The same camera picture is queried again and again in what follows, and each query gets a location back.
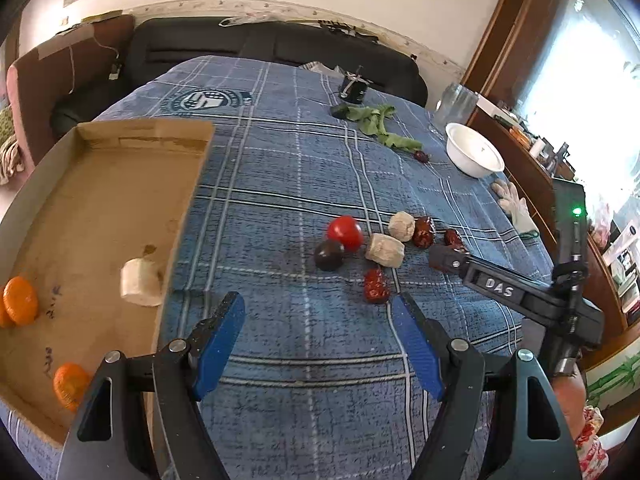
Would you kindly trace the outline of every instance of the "white bowl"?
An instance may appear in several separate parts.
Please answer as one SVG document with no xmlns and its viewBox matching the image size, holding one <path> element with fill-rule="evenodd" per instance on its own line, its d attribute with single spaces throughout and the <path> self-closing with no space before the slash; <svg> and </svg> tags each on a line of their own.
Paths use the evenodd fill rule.
<svg viewBox="0 0 640 480">
<path fill-rule="evenodd" d="M 447 155 L 463 173 L 483 178 L 504 171 L 504 161 L 498 150 L 475 130 L 457 123 L 449 123 Z"/>
</svg>

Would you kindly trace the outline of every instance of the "brown sofa armrest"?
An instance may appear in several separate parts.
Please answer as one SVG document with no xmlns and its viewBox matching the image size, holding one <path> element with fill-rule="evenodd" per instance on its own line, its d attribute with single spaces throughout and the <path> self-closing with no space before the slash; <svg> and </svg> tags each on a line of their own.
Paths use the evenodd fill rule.
<svg viewBox="0 0 640 480">
<path fill-rule="evenodd" d="M 56 143 L 49 125 L 56 102 L 96 78 L 106 78 L 133 28 L 130 14 L 83 24 L 45 41 L 9 67 L 7 94 L 27 173 Z"/>
</svg>

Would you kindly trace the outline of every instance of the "cardboard on sofa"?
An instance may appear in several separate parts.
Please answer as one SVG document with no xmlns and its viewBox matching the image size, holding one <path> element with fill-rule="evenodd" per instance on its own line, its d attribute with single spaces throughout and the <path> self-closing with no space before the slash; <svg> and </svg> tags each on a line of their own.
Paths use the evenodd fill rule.
<svg viewBox="0 0 640 480">
<path fill-rule="evenodd" d="M 122 300 L 120 268 L 152 246 L 171 275 L 212 135 L 211 123 L 195 120 L 79 124 L 0 222 L 0 284 L 24 276 L 40 303 L 33 324 L 0 329 L 0 398 L 52 446 L 63 445 L 74 416 L 53 392 L 60 365 L 92 373 L 113 349 L 156 350 L 162 306 Z"/>
</svg>

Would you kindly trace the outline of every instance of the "floral sleeve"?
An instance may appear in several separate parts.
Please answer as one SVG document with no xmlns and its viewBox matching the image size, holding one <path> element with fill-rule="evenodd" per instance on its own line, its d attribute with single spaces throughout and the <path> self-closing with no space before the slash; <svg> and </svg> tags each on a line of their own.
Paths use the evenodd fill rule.
<svg viewBox="0 0 640 480">
<path fill-rule="evenodd" d="M 596 435 L 604 419 L 598 408 L 586 406 L 584 409 L 586 424 L 575 441 L 575 449 L 580 461 L 583 480 L 595 480 L 609 464 L 607 452 Z"/>
</svg>

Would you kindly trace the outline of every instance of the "blue gripper pad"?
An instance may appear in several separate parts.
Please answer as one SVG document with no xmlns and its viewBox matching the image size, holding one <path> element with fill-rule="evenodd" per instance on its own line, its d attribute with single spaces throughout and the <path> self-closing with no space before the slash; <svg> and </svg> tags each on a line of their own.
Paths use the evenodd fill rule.
<svg viewBox="0 0 640 480">
<path fill-rule="evenodd" d="M 237 292 L 228 292 L 212 316 L 191 332 L 189 360 L 196 371 L 191 388 L 195 400 L 202 400 L 218 386 L 243 324 L 244 300 Z"/>
<path fill-rule="evenodd" d="M 428 322 L 420 308 L 409 295 L 398 295 L 391 303 L 391 316 L 420 386 L 439 401 L 442 400 L 445 386 L 442 381 L 440 356 L 428 341 L 427 334 L 418 326 L 420 323 L 428 330 Z"/>
</svg>

